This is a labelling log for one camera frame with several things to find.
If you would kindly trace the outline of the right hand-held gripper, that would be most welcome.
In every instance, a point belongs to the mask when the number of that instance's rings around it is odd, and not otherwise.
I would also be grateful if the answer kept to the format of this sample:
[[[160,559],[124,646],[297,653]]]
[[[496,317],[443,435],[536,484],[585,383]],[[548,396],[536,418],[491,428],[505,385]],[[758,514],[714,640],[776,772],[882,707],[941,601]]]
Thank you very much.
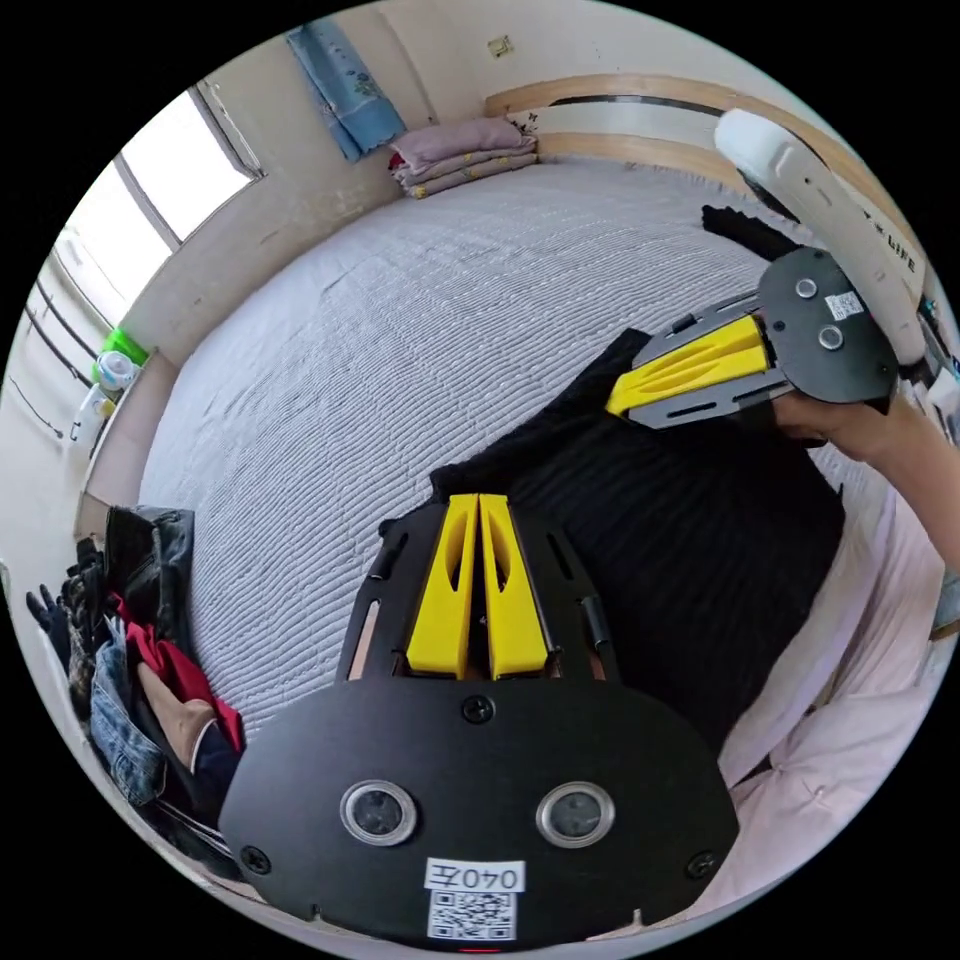
[[[897,379],[864,299],[828,253],[803,247],[769,263],[756,289],[653,336],[606,411],[656,430],[713,419],[766,429],[787,393],[886,411]]]

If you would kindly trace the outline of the person's right hand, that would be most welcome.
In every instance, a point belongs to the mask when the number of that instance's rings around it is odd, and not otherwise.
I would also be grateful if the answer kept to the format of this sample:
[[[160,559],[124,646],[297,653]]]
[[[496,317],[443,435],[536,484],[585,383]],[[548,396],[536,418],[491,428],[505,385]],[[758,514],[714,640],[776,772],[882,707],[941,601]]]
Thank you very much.
[[[823,440],[848,457],[872,461],[893,444],[900,427],[912,413],[897,397],[885,413],[866,404],[831,404],[799,392],[773,402],[779,427],[795,437]]]

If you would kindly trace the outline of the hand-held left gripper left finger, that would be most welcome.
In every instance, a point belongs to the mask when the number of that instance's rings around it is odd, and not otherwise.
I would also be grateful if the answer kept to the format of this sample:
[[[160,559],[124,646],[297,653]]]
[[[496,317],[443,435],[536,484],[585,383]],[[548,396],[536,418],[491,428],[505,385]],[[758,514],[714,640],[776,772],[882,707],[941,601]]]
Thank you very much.
[[[448,501],[406,648],[410,670],[462,680],[467,671],[479,496]]]

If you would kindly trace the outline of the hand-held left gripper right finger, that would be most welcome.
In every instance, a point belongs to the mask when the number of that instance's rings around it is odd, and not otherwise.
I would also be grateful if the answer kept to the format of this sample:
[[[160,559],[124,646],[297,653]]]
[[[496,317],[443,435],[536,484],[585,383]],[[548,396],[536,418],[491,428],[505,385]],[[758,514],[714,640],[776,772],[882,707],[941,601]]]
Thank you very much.
[[[540,674],[547,644],[507,498],[479,496],[491,677]]]

